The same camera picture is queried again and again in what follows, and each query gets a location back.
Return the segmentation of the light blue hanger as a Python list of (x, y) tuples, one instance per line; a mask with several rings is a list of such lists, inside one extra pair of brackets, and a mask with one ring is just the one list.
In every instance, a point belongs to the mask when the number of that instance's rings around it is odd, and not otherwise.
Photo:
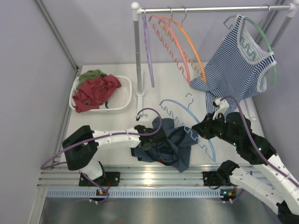
[(174, 112), (171, 111), (167, 106), (163, 106), (163, 103), (164, 102), (170, 102), (170, 103), (173, 103), (177, 106), (179, 106), (180, 108), (182, 108), (185, 112), (187, 112), (192, 118), (194, 121), (196, 121), (196, 123), (200, 123), (199, 119), (194, 115), (194, 113), (190, 110), (190, 105), (193, 104), (194, 102), (194, 98), (193, 98), (193, 95), (191, 93), (187, 93), (185, 97), (187, 96), (191, 96), (192, 100), (191, 102), (185, 106), (183, 104), (181, 104), (180, 102), (176, 101), (176, 100), (173, 100), (173, 99), (163, 99), (160, 103), (159, 103), (159, 106), (169, 115), (171, 116), (171, 118), (178, 122), (182, 127), (183, 127), (183, 130), (185, 131), (186, 134), (188, 134), (191, 139), (193, 141), (196, 142), (196, 144), (201, 148), (201, 149), (204, 149), (205, 150), (205, 154), (208, 156), (209, 159), (212, 160), (212, 162), (216, 163), (217, 162), (217, 158), (216, 158), (216, 151), (215, 151), (215, 148), (211, 142), (211, 140), (208, 140), (208, 144), (209, 144), (209, 147), (207, 147), (207, 145), (202, 145), (200, 143), (200, 138), (199, 138), (199, 134), (198, 133), (195, 133), (194, 130), (192, 130), (191, 128), (187, 128), (186, 124), (184, 122), (180, 122), (180, 119), (179, 117), (177, 116), (174, 116)]

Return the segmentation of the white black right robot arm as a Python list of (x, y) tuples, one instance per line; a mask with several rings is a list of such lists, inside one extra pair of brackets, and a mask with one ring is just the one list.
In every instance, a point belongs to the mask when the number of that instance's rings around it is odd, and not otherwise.
[(266, 204), (283, 224), (299, 222), (299, 183), (287, 170), (275, 148), (264, 137), (252, 132), (251, 122), (239, 112), (219, 115), (208, 113), (201, 123), (192, 126), (200, 137), (217, 137), (235, 147), (241, 158), (262, 173), (271, 183), (256, 179), (240, 165), (227, 160), (207, 181), (213, 186), (236, 185)]

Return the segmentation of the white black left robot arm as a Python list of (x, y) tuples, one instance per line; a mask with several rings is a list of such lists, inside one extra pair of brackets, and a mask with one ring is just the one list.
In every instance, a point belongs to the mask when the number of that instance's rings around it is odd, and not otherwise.
[(146, 128), (136, 125), (122, 131), (95, 131), (89, 125), (80, 127), (62, 143), (67, 168), (81, 173), (79, 186), (118, 186), (119, 172), (106, 172), (102, 163), (95, 159), (98, 150), (132, 148), (148, 150), (163, 142), (167, 136), (162, 128)]

